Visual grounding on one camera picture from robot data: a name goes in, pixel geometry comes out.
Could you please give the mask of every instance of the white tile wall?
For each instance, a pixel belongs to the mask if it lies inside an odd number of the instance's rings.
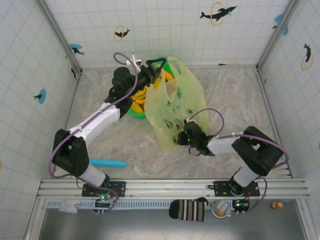
[[[171,55],[190,65],[257,64],[275,31],[275,17],[289,0],[223,0],[223,8],[237,7],[220,26],[200,19],[201,12],[210,14],[215,0],[46,2],[68,43],[82,46],[84,56],[75,55],[81,66],[101,68],[117,65],[117,51],[138,52],[143,60]],[[213,14],[220,8],[216,5]],[[120,25],[130,32],[117,42],[114,32]]]
[[[264,69],[266,88],[293,174],[309,186],[320,233],[320,2],[302,0],[288,28]],[[305,44],[313,55],[306,65]]]
[[[22,239],[75,87],[34,0],[0,3],[0,239]],[[46,90],[43,104],[34,100]]]

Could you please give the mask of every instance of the translucent plastic bag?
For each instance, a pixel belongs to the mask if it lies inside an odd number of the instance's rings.
[[[181,73],[178,73],[173,61],[179,64]],[[192,72],[177,58],[168,57],[168,64],[174,79],[166,82],[162,71],[159,86],[154,88],[151,85],[148,88],[144,103],[145,116],[151,123],[162,150],[176,146],[184,120],[207,107],[204,89]],[[198,114],[194,119],[204,131],[211,127],[206,112]]]

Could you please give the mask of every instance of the gray floor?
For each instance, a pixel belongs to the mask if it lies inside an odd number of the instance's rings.
[[[204,222],[169,217],[169,210],[114,210],[97,216],[93,210],[77,214],[49,209],[40,240],[304,240],[294,200],[274,210],[272,200],[248,215],[215,218],[210,210]]]
[[[207,106],[218,109],[225,118],[225,128],[220,135],[237,133],[253,125],[273,138],[255,69],[195,68],[191,71],[204,88]],[[101,106],[112,86],[112,77],[113,70],[84,71],[68,129]],[[213,126],[209,133],[214,134],[221,120],[213,112],[208,115]],[[193,156],[187,146],[162,152],[148,120],[129,114],[101,132],[88,147],[88,153],[91,158],[127,161],[126,168],[100,168],[112,178],[230,178],[243,164],[236,154]],[[275,169],[268,177],[279,178],[280,171]]]

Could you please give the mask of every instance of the marble floor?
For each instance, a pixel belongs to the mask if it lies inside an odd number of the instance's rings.
[[[243,131],[253,125],[274,138],[254,68],[193,68],[193,74],[204,88],[208,107],[224,116],[221,136]],[[80,79],[67,129],[76,126],[108,96],[113,70],[85,70]],[[209,112],[214,134],[220,128],[220,117]],[[112,178],[132,179],[204,179],[230,178],[244,164],[237,154],[194,156],[188,146],[177,146],[163,152],[151,124],[146,118],[126,114],[107,127],[88,147],[90,158],[122,160],[125,168],[101,167]],[[272,170],[269,178],[279,178]]]

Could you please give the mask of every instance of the knit sock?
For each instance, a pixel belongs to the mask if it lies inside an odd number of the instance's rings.
[[[170,204],[169,216],[172,219],[203,222],[208,200],[199,197],[194,200],[174,200]]]

